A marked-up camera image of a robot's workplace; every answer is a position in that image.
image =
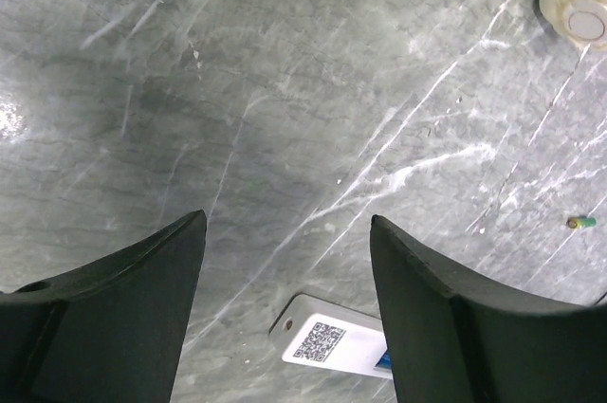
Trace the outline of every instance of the small green object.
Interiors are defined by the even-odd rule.
[[[570,229],[591,228],[597,225],[597,220],[587,216],[574,216],[567,220],[567,226]]]

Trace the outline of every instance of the green plastic piece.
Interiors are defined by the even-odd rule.
[[[597,219],[586,216],[575,216],[567,220],[567,226],[571,229],[592,228],[597,225]]]

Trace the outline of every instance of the gray marble surface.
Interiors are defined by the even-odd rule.
[[[378,314],[373,213],[500,282],[595,301],[607,64],[536,3],[0,0],[0,289],[204,209],[184,403],[395,401],[267,340],[300,290]]]

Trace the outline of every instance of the black and white qr code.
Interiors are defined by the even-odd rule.
[[[293,357],[324,362],[343,338],[345,330],[317,322]]]

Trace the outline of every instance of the white rectangular device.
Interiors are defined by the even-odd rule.
[[[285,362],[392,379],[381,321],[301,294],[269,333]]]

